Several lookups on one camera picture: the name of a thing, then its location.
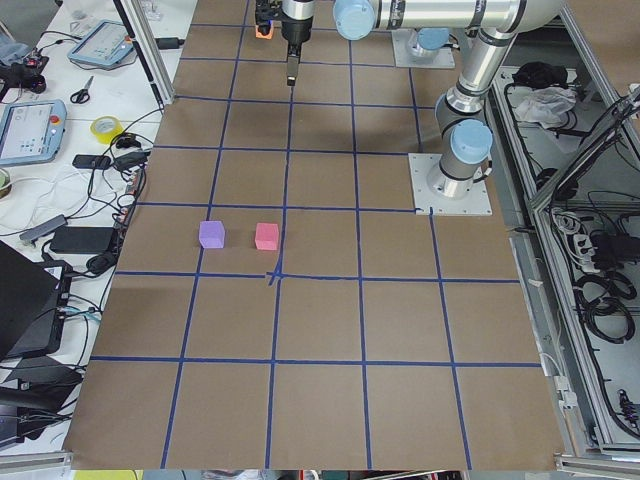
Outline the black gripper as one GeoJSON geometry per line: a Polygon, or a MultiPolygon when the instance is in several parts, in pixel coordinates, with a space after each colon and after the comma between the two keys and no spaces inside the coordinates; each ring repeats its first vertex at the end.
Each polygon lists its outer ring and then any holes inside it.
{"type": "Polygon", "coordinates": [[[295,86],[299,74],[301,45],[311,37],[315,11],[314,0],[283,0],[282,34],[289,43],[286,57],[286,84],[295,86]]]}
{"type": "Polygon", "coordinates": [[[279,21],[282,14],[281,0],[256,0],[255,23],[269,25],[272,21],[279,21]]]}

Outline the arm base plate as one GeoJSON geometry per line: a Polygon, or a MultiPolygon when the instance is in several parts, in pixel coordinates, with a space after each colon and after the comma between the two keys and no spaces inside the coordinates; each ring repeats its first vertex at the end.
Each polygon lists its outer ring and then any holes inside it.
{"type": "Polygon", "coordinates": [[[476,169],[472,179],[453,180],[441,171],[440,159],[441,154],[435,153],[408,155],[415,213],[432,216],[491,216],[486,183],[475,183],[481,176],[481,169],[476,169]]]}
{"type": "Polygon", "coordinates": [[[402,29],[392,32],[395,66],[453,69],[455,60],[448,28],[402,29]]]}

